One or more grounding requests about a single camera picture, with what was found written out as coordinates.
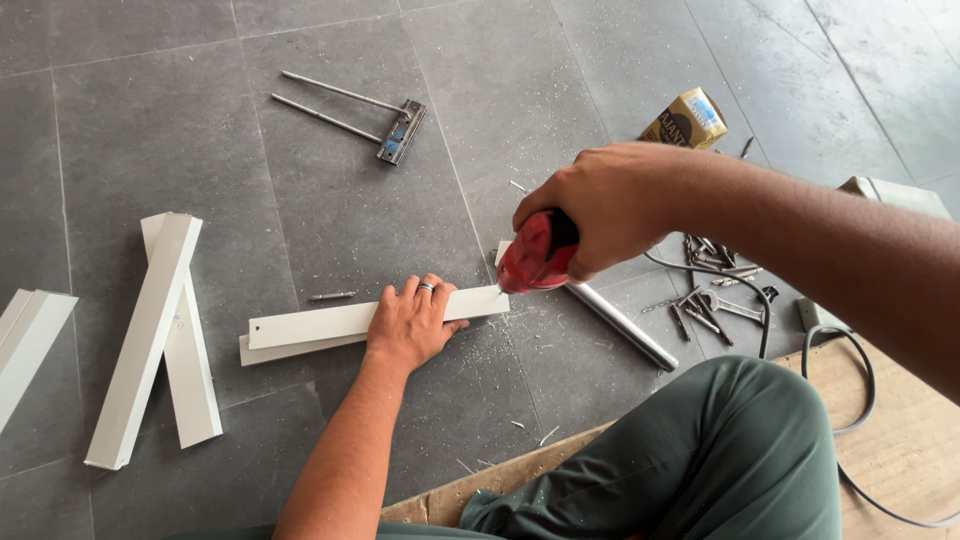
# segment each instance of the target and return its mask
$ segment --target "hand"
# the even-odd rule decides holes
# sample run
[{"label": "hand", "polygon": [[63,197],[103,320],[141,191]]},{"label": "hand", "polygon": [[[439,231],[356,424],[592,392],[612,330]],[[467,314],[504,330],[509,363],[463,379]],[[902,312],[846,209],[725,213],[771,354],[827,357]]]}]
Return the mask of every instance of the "hand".
[{"label": "hand", "polygon": [[678,214],[695,184],[689,180],[713,156],[721,158],[652,142],[584,150],[520,202],[514,231],[535,212],[563,209],[580,231],[568,273],[573,281],[585,282],[677,230]]},{"label": "hand", "polygon": [[[434,291],[418,288],[422,282]],[[410,276],[399,294],[387,285],[367,330],[364,363],[382,362],[407,376],[439,353],[454,332],[470,326],[466,320],[444,322],[446,302],[455,290],[453,283],[433,274],[422,281]]]}]

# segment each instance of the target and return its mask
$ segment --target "drill bits pile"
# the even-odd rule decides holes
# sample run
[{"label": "drill bits pile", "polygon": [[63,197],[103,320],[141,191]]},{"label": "drill bits pile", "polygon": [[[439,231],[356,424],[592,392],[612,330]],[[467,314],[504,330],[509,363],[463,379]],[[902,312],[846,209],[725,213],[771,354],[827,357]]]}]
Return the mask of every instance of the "drill bits pile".
[{"label": "drill bits pile", "polygon": [[[712,281],[714,285],[723,287],[735,285],[740,283],[741,280],[752,281],[754,274],[763,270],[763,268],[760,268],[756,264],[738,266],[736,262],[737,253],[734,250],[721,244],[713,243],[707,238],[693,236],[691,234],[684,236],[684,256],[687,266],[701,266],[710,270],[733,274],[735,278],[720,278]],[[763,326],[763,311],[754,311],[743,306],[738,306],[719,298],[714,291],[701,290],[701,285],[697,285],[693,281],[693,271],[687,270],[686,274],[687,283],[690,287],[688,293],[647,307],[642,312],[645,313],[658,307],[669,307],[670,316],[677,323],[681,336],[686,341],[692,341],[692,332],[684,320],[684,313],[686,313],[689,318],[716,333],[720,339],[729,346],[733,345],[733,340],[724,331],[716,317],[714,317],[714,311],[718,309],[726,311],[757,321]]]}]

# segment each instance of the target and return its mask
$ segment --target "knee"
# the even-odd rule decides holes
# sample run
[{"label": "knee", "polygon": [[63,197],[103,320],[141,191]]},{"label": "knee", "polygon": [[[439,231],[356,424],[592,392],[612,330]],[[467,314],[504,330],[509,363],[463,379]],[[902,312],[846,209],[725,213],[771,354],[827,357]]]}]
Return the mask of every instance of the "knee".
[{"label": "knee", "polygon": [[832,440],[827,409],[810,383],[777,363],[750,356],[703,362],[712,386],[727,399],[757,406],[811,437]]}]

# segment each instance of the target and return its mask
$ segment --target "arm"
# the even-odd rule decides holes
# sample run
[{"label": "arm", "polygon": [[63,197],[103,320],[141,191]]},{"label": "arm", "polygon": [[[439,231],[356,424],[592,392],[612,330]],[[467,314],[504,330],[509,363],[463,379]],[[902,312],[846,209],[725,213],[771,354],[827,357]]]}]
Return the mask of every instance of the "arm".
[{"label": "arm", "polygon": [[444,323],[456,287],[433,274],[411,276],[399,295],[383,290],[367,332],[367,353],[307,458],[280,512],[274,539],[373,538],[387,485],[390,440],[410,373],[438,353],[467,321]]},{"label": "arm", "polygon": [[707,236],[784,278],[960,404],[960,224],[653,143],[584,151],[523,200],[514,229],[551,207],[580,229],[573,278],[590,279],[673,231]]}]

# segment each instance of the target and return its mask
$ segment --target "black cable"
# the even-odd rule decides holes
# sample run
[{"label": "black cable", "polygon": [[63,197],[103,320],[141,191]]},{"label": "black cable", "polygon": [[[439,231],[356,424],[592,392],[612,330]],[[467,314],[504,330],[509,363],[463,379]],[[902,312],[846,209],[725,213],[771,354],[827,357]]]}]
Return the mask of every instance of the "black cable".
[{"label": "black cable", "polygon": [[[855,422],[853,422],[849,426],[846,426],[845,428],[841,428],[840,430],[834,430],[833,435],[835,436],[835,435],[842,435],[844,433],[849,433],[853,430],[856,430],[857,428],[860,427],[861,424],[867,421],[868,417],[870,417],[870,413],[874,411],[874,403],[876,402],[876,377],[874,377],[874,366],[871,365],[870,359],[867,357],[867,352],[863,350],[863,347],[860,345],[860,342],[857,341],[855,337],[853,337],[852,333],[847,331],[847,329],[835,327],[833,325],[817,325],[811,328],[806,333],[806,338],[804,338],[804,348],[801,352],[801,360],[800,360],[800,369],[801,369],[802,375],[804,376],[804,379],[807,379],[806,360],[810,353],[810,341],[813,339],[814,335],[824,330],[839,331],[840,333],[847,336],[847,338],[853,343],[853,346],[856,347],[856,350],[860,353],[860,357],[863,358],[864,365],[867,366],[867,404],[864,405],[863,412],[860,413],[860,417],[857,418]],[[873,497],[867,495],[867,493],[863,491],[863,489],[861,489],[860,486],[856,485],[856,482],[854,482],[852,478],[850,478],[850,475],[847,474],[847,471],[844,471],[843,465],[840,464],[839,460],[837,460],[837,470],[839,470],[840,472],[840,478],[843,479],[844,482],[849,484],[850,487],[853,488],[853,491],[860,494],[860,497],[863,497],[864,499],[866,499],[868,503],[872,504],[873,506],[876,506],[876,509],[878,509],[879,511],[883,512],[884,514],[892,518],[899,519],[900,521],[908,523],[910,525],[915,525],[917,527],[926,527],[926,528],[948,527],[956,523],[958,520],[960,520],[960,512],[957,512],[946,519],[935,521],[935,522],[919,521],[919,520],[908,518],[906,516],[901,516],[897,512],[894,512],[893,510],[887,508],[883,504],[878,503],[876,500],[874,500]]]},{"label": "black cable", "polygon": [[[763,294],[763,291],[759,289],[759,287],[757,287],[753,283],[744,281],[742,278],[738,278],[737,276],[729,272],[722,272],[720,270],[712,270],[709,268],[700,268],[696,266],[684,266],[682,264],[674,264],[672,262],[667,262],[665,260],[656,258],[650,255],[649,253],[645,253],[643,255],[647,256],[647,258],[649,258],[653,262],[666,266],[667,268],[675,268],[677,270],[691,270],[693,272],[703,272],[705,274],[713,274],[715,276],[732,278],[734,280],[740,280],[741,283],[752,288],[756,292],[757,298],[763,303],[763,335],[760,337],[759,357],[765,359],[767,354],[767,334],[770,333],[770,314],[771,313],[770,313],[770,301],[767,299],[767,296]],[[860,417],[857,418],[855,422],[853,422],[849,426],[846,426],[845,428],[841,428],[840,430],[833,431],[833,435],[836,436],[836,435],[842,435],[844,433],[849,433],[853,430],[856,430],[864,422],[867,421],[867,418],[870,417],[870,414],[874,411],[874,404],[876,403],[876,378],[874,377],[874,366],[870,363],[870,359],[867,357],[867,352],[863,350],[863,347],[860,345],[860,342],[853,337],[852,333],[847,331],[847,329],[835,327],[832,325],[817,325],[811,328],[806,333],[806,337],[804,338],[804,348],[801,351],[801,362],[800,362],[801,374],[804,376],[804,379],[807,379],[806,361],[810,353],[810,342],[813,340],[814,335],[824,330],[839,331],[840,333],[847,336],[847,338],[851,342],[853,342],[853,346],[856,347],[856,350],[860,353],[860,356],[863,358],[863,363],[867,366],[867,404],[864,405],[863,412],[860,413]],[[873,497],[867,495],[867,493],[863,491],[863,489],[861,489],[860,486],[856,485],[856,482],[854,482],[852,478],[850,478],[850,475],[847,474],[847,471],[844,471],[843,465],[840,464],[839,460],[837,460],[837,470],[840,473],[840,478],[843,479],[844,482],[849,484],[850,487],[853,488],[853,491],[857,492],[860,495],[860,497],[863,497],[864,499],[866,499],[868,503],[875,506],[876,509],[883,512],[884,514],[887,514],[892,518],[898,519],[910,525],[915,525],[917,527],[926,527],[926,528],[948,527],[956,523],[958,520],[960,520],[960,512],[957,512],[946,519],[935,521],[935,522],[918,521],[918,520],[908,518],[906,516],[901,516],[897,512],[894,512],[893,510],[887,508],[883,504],[878,503]]]},{"label": "black cable", "polygon": [[763,303],[763,334],[760,335],[760,354],[759,357],[766,359],[767,357],[767,335],[770,333],[770,301],[767,300],[767,295],[763,294],[763,291],[759,289],[753,283],[750,283],[743,278],[738,278],[736,275],[731,274],[730,272],[723,272],[721,270],[712,270],[709,268],[698,268],[696,266],[683,266],[682,264],[674,264],[672,262],[667,262],[656,258],[649,253],[643,254],[647,256],[650,260],[656,264],[662,264],[667,268],[675,268],[677,270],[692,270],[694,272],[704,272],[706,274],[713,274],[714,276],[723,276],[724,278],[730,278],[732,280],[739,280],[741,283],[752,288],[756,292],[756,296]]}]

